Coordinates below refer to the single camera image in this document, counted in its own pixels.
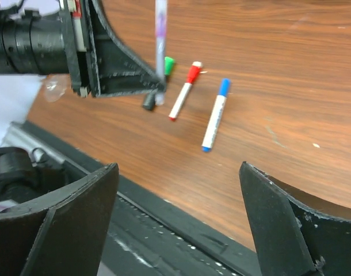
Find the blue marker end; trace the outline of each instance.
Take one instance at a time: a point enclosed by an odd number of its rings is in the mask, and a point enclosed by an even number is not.
[[[226,97],[228,95],[229,87],[231,86],[230,79],[223,79],[219,88],[219,95]]]
[[[203,152],[209,152],[211,151],[211,148],[208,148],[208,147],[202,147],[203,148]]]

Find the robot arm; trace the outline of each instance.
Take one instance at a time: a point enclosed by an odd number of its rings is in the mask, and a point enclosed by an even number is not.
[[[41,16],[0,9],[1,74],[70,74],[81,97],[164,92],[166,83],[110,27],[101,0],[60,0]]]

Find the red marker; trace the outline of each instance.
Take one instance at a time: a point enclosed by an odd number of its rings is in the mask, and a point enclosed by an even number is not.
[[[191,68],[188,72],[188,75],[187,75],[187,82],[183,85],[183,88],[182,88],[180,94],[178,95],[178,98],[175,101],[175,104],[174,104],[174,106],[169,114],[169,118],[172,121],[176,120],[178,113],[180,112],[182,105],[187,97],[187,94],[188,94],[189,90],[191,89],[194,80],[199,75],[202,67],[203,67],[203,64],[201,62],[192,63],[192,66],[191,66]]]

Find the brown wood surface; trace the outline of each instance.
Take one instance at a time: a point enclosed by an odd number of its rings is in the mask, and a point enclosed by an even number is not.
[[[154,65],[154,1],[104,1],[122,39]],[[254,248],[239,187],[246,160],[351,208],[351,1],[170,0],[165,105],[142,96],[40,93],[29,119],[160,197]],[[204,63],[179,119],[168,114]],[[232,88],[212,152],[201,142],[222,78]]]

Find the blue marker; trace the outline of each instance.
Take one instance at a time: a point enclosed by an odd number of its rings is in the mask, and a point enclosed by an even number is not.
[[[231,81],[229,79],[223,79],[222,84],[220,85],[219,94],[218,96],[216,96],[215,104],[212,109],[208,128],[206,129],[206,133],[203,141],[204,152],[209,152],[214,143],[216,132],[218,131],[220,119],[222,118],[224,106],[227,101],[227,95],[228,95],[230,84],[231,84]]]

